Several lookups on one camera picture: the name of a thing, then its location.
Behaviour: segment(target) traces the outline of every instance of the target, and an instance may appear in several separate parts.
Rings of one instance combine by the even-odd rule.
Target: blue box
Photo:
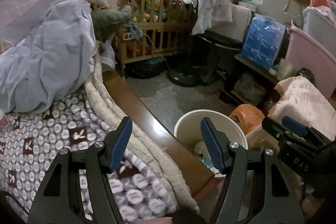
[[[252,19],[241,55],[269,70],[281,47],[286,27],[267,16]]]

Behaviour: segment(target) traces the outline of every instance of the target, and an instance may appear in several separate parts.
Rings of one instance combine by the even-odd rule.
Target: blue cloth
[[[129,22],[124,24],[124,27],[129,28],[130,33],[136,40],[139,40],[141,37],[143,37],[143,31],[137,26],[136,22]]]

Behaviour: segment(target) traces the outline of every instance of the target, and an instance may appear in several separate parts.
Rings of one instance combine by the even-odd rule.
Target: plastic stool
[[[261,124],[265,118],[260,109],[250,104],[238,106],[229,117],[237,117],[241,123],[241,130],[245,135]]]

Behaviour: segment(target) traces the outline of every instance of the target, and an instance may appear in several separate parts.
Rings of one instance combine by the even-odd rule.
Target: black garbage bag
[[[316,86],[314,74],[306,68],[302,68],[302,69],[298,70],[298,72],[295,74],[295,76],[303,76],[303,77],[307,78],[309,80],[309,82],[311,82],[314,86]]]
[[[167,69],[166,61],[162,57],[147,59],[128,64],[130,76],[138,79],[147,79],[157,76]]]

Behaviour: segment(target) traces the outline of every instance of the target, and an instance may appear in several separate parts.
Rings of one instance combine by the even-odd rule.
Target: screw
[[[239,144],[238,144],[237,142],[231,142],[231,143],[230,143],[230,146],[231,146],[232,148],[238,148],[238,147],[239,147]]]
[[[272,149],[269,149],[269,148],[267,148],[267,149],[265,150],[265,153],[266,153],[267,155],[270,155],[270,156],[272,156],[272,155],[274,154],[273,150],[272,150]]]
[[[59,153],[60,153],[61,155],[65,155],[66,153],[68,153],[68,149],[67,149],[67,148],[62,148],[62,149],[59,151]]]
[[[97,141],[94,143],[94,146],[97,147],[97,148],[100,148],[104,145],[104,142],[103,141]]]

